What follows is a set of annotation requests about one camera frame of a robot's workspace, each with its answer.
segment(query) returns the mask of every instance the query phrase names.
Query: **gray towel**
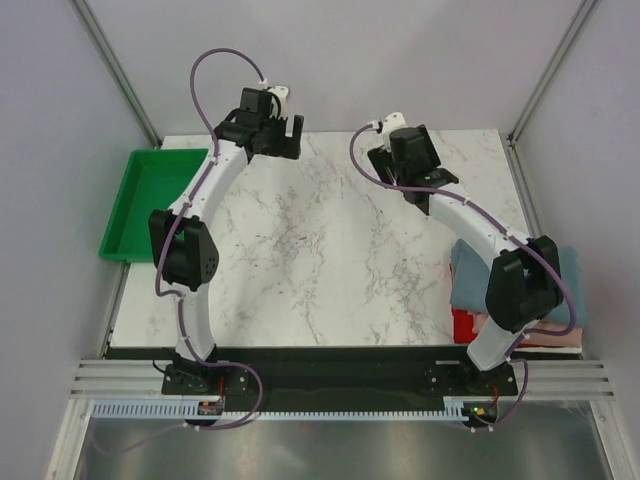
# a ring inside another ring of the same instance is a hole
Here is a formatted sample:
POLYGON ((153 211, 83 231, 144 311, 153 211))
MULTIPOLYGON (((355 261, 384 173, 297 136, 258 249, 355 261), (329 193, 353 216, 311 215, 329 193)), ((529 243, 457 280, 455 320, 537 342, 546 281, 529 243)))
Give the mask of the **gray towel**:
MULTIPOLYGON (((571 247, 558 249, 562 280, 569 288, 578 319, 576 326, 584 327, 587 312, 584 305, 584 294, 580 280, 578 254, 571 247)), ((489 286, 489 268, 468 243, 459 239, 451 249, 451 265, 453 267, 453 289, 451 290, 451 306, 469 312, 488 313, 484 298, 489 286)), ((556 307, 546 318, 547 321, 561 325, 569 324, 569 308, 566 300, 556 307)))

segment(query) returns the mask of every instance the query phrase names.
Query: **white marble table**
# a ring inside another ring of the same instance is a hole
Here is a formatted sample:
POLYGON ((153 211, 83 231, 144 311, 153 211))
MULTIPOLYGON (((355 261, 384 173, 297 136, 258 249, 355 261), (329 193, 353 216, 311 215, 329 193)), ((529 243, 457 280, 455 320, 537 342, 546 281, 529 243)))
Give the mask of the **white marble table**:
MULTIPOLYGON (((219 345, 434 345, 452 342, 448 305, 454 234, 370 184, 353 168, 350 133, 309 133, 297 161, 254 158, 210 231, 220 267, 210 289, 219 345)), ((470 194, 526 231, 495 130, 432 132, 443 165, 470 194)), ((379 144, 363 135, 360 158, 379 144)), ((206 136, 163 148, 205 148, 206 136)), ((152 264, 131 265, 112 347, 176 342, 170 299, 154 295, 152 264)))

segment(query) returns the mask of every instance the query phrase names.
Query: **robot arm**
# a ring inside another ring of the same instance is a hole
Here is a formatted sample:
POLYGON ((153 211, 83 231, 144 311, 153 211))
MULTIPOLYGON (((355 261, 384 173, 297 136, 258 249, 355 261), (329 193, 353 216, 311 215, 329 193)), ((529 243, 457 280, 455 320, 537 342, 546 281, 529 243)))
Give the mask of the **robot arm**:
POLYGON ((472 200, 458 178, 440 167, 440 159, 424 125, 407 127, 402 114, 395 112, 380 123, 378 133, 383 145, 370 150, 368 156, 382 182, 438 189, 465 199, 460 202, 445 195, 404 193, 405 200, 464 239, 491 270, 485 298, 490 318, 467 349, 479 370, 490 370, 504 362, 524 330, 563 300, 560 289, 547 272, 508 238, 513 236, 528 244, 560 272, 557 247, 546 236, 531 239, 508 227, 503 234, 496 229, 495 219, 492 223, 477 209, 470 208, 467 204, 472 200))
MULTIPOLYGON (((154 264, 162 268, 162 278, 183 294, 185 330, 190 333, 191 346, 199 358, 209 359, 215 347, 209 324, 209 282, 216 273, 220 256, 208 225, 226 191, 254 155, 291 159, 300 156, 304 119, 295 116, 293 133, 291 137, 286 136, 288 94, 286 87, 245 88, 240 107, 215 128, 219 142, 217 159, 212 144, 185 192, 168 210, 155 210, 149 218, 154 264), (164 265, 160 266, 169 230, 185 204, 188 208, 171 239, 164 265)), ((178 336, 178 356, 195 360, 180 332, 178 336)))

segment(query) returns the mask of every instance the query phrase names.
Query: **plastic tray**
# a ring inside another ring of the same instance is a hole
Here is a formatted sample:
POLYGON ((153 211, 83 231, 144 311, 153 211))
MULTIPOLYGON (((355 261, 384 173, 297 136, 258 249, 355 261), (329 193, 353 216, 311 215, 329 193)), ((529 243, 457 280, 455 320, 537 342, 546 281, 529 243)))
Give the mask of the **plastic tray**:
POLYGON ((133 152, 111 211, 100 256, 121 262, 151 262, 151 211, 171 205, 187 188, 206 156, 206 149, 133 152))

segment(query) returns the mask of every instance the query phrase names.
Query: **reflective metal surface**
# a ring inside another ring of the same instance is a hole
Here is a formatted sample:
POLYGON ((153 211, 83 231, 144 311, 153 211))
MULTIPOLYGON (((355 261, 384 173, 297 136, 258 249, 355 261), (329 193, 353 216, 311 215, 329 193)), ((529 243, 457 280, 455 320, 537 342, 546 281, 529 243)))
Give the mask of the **reflective metal surface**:
MULTIPOLYGON (((169 425, 93 419, 105 449, 169 425)), ((610 479, 588 404, 524 404, 494 433, 433 422, 258 421, 222 432, 177 429, 124 455, 85 445, 87 476, 112 479, 610 479)))

